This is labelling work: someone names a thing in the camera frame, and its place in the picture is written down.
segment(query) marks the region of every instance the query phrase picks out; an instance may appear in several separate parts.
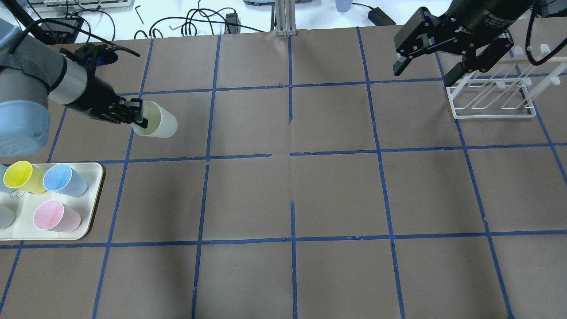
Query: yellow cup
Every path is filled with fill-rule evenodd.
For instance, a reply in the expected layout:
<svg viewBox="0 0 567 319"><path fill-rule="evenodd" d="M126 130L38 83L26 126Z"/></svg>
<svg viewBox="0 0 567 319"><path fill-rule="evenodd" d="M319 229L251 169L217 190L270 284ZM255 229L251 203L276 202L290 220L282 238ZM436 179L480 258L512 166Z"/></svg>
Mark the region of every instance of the yellow cup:
<svg viewBox="0 0 567 319"><path fill-rule="evenodd" d="M40 194L46 191L43 187L45 172L28 161L13 163L4 173L4 184L9 188Z"/></svg>

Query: white tray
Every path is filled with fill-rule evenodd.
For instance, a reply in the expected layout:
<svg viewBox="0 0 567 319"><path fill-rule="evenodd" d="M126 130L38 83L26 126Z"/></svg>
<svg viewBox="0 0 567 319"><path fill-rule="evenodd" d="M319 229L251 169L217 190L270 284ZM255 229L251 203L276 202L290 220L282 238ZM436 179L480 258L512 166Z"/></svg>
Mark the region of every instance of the white tray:
<svg viewBox="0 0 567 319"><path fill-rule="evenodd" d="M98 163L67 163L87 180L88 190L80 197L71 197L47 191L42 194L30 194L19 191L20 198L11 197L16 193L0 192L0 204L8 206L16 213L16 219L10 227L0 230L0 240L77 240L87 234L94 214L96 199L104 176L104 169ZM47 171L53 164L34 164ZM39 230L33 224L33 214L43 202L57 199L74 209L81 216L79 228L70 233Z"/></svg>

